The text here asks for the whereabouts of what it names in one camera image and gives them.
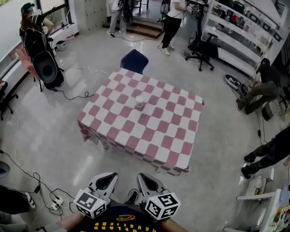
boot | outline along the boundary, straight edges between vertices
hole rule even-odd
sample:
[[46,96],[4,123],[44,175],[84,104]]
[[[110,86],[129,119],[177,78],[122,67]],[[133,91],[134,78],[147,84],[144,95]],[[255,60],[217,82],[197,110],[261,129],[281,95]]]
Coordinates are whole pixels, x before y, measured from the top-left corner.
[[250,154],[248,154],[247,156],[244,156],[244,160],[245,160],[246,162],[253,163],[253,162],[255,161],[255,159],[256,159],[256,156],[254,155],[253,152],[250,153]]
[[242,171],[242,173],[243,173],[243,175],[244,175],[244,177],[246,179],[250,179],[251,178],[250,167],[249,166],[246,166],[245,168],[242,168],[241,171]]

concrete floor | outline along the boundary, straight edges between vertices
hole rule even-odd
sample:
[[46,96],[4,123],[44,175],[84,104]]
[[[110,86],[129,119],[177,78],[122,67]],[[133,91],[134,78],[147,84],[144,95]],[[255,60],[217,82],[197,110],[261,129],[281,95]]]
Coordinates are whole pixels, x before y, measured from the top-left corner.
[[[49,184],[72,196],[84,188],[93,175],[114,171],[119,173],[119,182],[112,197],[123,202],[128,191],[137,187],[137,174],[144,172],[157,177],[176,193],[182,206],[174,219],[188,231],[219,232],[226,224],[235,226],[233,221],[243,209],[235,198],[248,184],[240,168],[244,164],[243,156],[260,145],[259,125],[256,114],[247,116],[237,111],[235,95],[224,83],[223,76],[228,73],[243,82],[247,78],[219,60],[211,61],[215,66],[213,72],[206,65],[199,72],[198,60],[185,61],[180,55],[180,50],[187,48],[187,38],[182,34],[180,31],[174,38],[175,51],[167,57],[157,49],[159,40],[132,43],[111,38],[106,29],[101,29],[69,41],[68,50],[59,52],[57,61],[63,62],[61,67],[65,70],[65,84],[60,90],[69,98],[84,95],[85,91],[93,94],[106,76],[102,73],[90,75],[89,72],[103,70],[111,74],[132,49],[149,58],[144,75],[201,96],[206,108],[201,113],[189,173],[180,176],[157,173],[148,163],[121,151],[105,151],[101,145],[84,143],[76,118],[88,99],[68,101],[62,93],[47,89],[40,93],[32,77],[27,77],[16,90],[19,99],[12,103],[14,114],[6,113],[4,121],[0,122],[1,148],[17,162],[23,161],[24,170],[37,171]],[[143,38],[130,34],[124,37],[133,41]],[[90,71],[77,68],[89,68]],[[283,127],[279,118],[265,122],[265,140],[269,141]],[[12,169],[0,184],[26,191],[35,189],[36,180],[23,174],[7,156],[0,155],[0,160]],[[256,176],[273,178],[275,189],[287,183],[287,172],[280,162]],[[50,205],[49,192],[42,188],[46,204]],[[47,209],[41,211],[40,194],[32,197],[37,209],[22,215],[29,227],[37,215],[33,229],[59,220]],[[64,217],[70,214],[69,209],[64,209]]]

cup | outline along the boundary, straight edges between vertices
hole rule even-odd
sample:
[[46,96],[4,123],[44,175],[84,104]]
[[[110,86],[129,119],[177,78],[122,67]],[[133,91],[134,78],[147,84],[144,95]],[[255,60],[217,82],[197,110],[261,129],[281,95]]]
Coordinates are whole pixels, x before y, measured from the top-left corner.
[[135,99],[136,99],[136,107],[142,108],[144,106],[144,98],[139,95],[139,96],[135,97]]

hand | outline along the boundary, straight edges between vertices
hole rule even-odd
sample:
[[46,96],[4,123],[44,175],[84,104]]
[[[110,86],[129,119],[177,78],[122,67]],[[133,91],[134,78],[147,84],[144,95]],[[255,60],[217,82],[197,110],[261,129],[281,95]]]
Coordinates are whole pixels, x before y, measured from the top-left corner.
[[284,166],[288,167],[289,165],[290,165],[290,160],[289,159],[285,160],[284,161]]

checkered tablecloth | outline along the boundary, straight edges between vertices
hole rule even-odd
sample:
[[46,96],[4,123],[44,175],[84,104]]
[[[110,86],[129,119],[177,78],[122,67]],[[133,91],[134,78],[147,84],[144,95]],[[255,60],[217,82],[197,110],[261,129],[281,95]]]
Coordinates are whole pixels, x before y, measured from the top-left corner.
[[[142,96],[143,108],[135,97]],[[167,83],[120,69],[78,117],[84,140],[112,145],[172,175],[189,171],[203,99]]]

